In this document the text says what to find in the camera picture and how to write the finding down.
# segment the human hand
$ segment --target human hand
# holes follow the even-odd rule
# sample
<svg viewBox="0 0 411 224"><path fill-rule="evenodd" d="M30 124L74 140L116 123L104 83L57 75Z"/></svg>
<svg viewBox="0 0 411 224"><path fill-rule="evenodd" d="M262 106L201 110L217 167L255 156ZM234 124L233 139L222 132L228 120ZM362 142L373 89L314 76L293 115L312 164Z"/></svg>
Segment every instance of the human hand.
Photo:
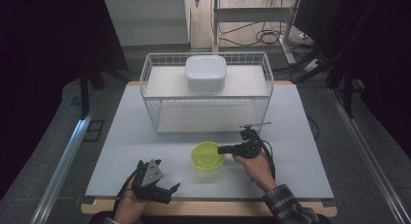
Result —
<svg viewBox="0 0 411 224"><path fill-rule="evenodd" d="M135 176L133 176L127 184L127 188L124 190L124 193L121 196L117 212L114 216L114 221L121 224L136 223L137 220L139 220L142 216L144 209L149 204L149 201L138 200L133 190L131 190L131 185L133 184L134 177Z"/></svg>
<svg viewBox="0 0 411 224"><path fill-rule="evenodd" d="M269 159L263 151L252 159L243 158L239 155L233 155L233 158L244 167L247 175L250 176L264 192L269 192L277 187L271 175Z"/></svg>

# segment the yellow bowl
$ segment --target yellow bowl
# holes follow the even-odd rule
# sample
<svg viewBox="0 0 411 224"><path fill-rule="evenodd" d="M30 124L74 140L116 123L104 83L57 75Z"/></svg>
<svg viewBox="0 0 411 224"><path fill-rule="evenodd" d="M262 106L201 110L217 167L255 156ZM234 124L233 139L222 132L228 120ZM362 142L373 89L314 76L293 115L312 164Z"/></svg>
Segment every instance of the yellow bowl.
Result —
<svg viewBox="0 0 411 224"><path fill-rule="evenodd" d="M214 142L203 142L191 151L191 159L194 168L202 171L213 171L223 165L224 154L218 154L217 147L219 144Z"/></svg>

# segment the white wire rack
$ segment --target white wire rack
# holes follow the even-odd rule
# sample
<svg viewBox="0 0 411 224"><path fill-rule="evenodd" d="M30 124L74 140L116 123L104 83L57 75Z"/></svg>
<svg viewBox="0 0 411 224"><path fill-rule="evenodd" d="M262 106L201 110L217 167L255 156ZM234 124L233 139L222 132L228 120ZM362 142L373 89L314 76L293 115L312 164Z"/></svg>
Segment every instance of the white wire rack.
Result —
<svg viewBox="0 0 411 224"><path fill-rule="evenodd" d="M185 62L190 56L211 54L226 59L223 90L191 92L184 77ZM272 89L271 68L263 52L151 53L141 76L142 98L157 133L238 132L241 125L261 124Z"/></svg>

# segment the plaid sleeve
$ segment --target plaid sleeve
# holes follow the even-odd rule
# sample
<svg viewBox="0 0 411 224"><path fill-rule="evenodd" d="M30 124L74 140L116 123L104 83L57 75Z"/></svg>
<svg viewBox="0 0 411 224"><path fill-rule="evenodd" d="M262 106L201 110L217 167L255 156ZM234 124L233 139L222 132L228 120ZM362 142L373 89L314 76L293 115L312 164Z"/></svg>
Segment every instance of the plaid sleeve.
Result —
<svg viewBox="0 0 411 224"><path fill-rule="evenodd" d="M266 193L263 200L274 217L282 224L318 222L317 214L311 208L303 208L285 184Z"/></svg>
<svg viewBox="0 0 411 224"><path fill-rule="evenodd" d="M106 217L106 219L104 219L103 224L120 224L120 223L112 220L112 219L109 218L109 217Z"/></svg>

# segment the white box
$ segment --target white box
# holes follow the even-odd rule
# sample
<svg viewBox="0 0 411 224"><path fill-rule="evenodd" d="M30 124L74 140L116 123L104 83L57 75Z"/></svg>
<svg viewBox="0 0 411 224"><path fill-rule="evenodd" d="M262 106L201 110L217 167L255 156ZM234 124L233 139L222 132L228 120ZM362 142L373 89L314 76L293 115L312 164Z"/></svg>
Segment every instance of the white box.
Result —
<svg viewBox="0 0 411 224"><path fill-rule="evenodd" d="M192 92L220 92L224 88L226 75L226 59L222 56L191 56L185 64L185 78Z"/></svg>

